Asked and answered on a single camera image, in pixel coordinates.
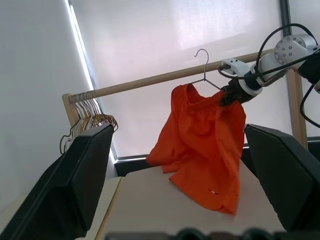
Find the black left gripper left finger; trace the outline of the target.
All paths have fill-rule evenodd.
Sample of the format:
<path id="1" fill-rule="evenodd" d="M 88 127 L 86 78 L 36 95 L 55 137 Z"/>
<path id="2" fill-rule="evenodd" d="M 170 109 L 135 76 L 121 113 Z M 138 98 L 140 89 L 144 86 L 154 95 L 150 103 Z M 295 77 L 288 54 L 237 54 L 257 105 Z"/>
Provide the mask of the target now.
<path id="1" fill-rule="evenodd" d="M 75 240 L 91 228 L 104 186 L 114 128 L 78 135 L 39 178 L 8 222 L 2 240 Z"/>

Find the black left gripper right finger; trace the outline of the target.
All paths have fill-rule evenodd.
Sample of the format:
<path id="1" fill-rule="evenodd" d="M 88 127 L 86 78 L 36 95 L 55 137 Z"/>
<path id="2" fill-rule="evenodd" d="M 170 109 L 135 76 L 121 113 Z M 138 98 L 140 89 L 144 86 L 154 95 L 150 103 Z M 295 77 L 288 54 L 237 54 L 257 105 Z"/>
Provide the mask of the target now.
<path id="1" fill-rule="evenodd" d="M 292 135 L 247 124 L 253 168 L 287 231 L 320 229 L 320 162 Z"/>

